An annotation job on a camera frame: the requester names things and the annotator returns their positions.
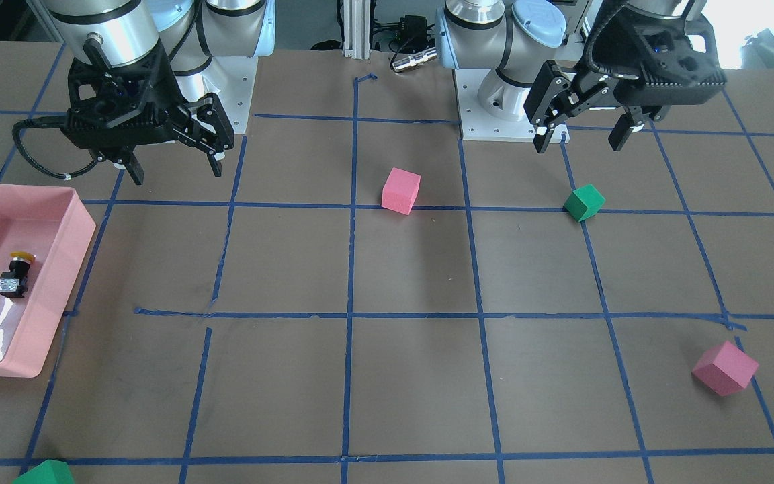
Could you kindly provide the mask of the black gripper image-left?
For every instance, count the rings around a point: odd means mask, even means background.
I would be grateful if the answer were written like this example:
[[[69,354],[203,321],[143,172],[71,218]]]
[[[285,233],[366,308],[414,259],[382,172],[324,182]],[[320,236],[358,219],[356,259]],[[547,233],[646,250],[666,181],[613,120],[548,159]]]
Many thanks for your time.
[[[215,177],[221,157],[234,147],[234,132],[219,95],[186,102],[162,41],[141,59],[112,67],[96,38],[86,39],[86,63],[74,59],[68,73],[71,106],[64,135],[81,149],[109,151],[179,141],[207,156]],[[134,153],[120,155],[133,184],[144,183]]]

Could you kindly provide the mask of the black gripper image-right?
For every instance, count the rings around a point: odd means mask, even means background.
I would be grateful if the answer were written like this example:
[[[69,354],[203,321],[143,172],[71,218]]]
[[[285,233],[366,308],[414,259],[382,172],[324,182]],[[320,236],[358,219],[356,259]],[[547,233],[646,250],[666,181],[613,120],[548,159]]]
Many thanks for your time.
[[[544,62],[524,110],[542,154],[557,126],[591,108],[699,105],[727,82],[713,26],[701,7],[602,7],[578,72]],[[624,110],[608,136],[614,151],[653,116],[652,108]]]

